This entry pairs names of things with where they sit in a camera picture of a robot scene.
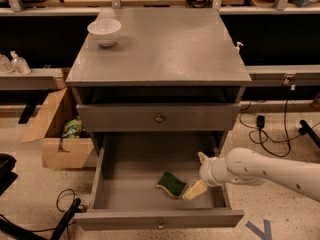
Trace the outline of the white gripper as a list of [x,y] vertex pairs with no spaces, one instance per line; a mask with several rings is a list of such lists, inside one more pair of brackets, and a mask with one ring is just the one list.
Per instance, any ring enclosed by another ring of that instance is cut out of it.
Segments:
[[201,163],[199,170],[201,179],[195,179],[187,188],[182,196],[184,200],[193,200],[205,193],[208,190],[208,186],[221,186],[230,179],[230,174],[224,158],[209,158],[203,152],[198,152],[197,155]]

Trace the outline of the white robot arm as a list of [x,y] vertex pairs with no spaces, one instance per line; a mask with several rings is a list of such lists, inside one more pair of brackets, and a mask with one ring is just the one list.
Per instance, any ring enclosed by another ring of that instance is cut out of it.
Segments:
[[270,158],[247,148],[232,149],[224,157],[209,158],[198,153],[201,163],[199,179],[184,192],[184,200],[192,200],[209,187],[225,183],[260,185],[269,180],[320,201],[320,165],[280,158]]

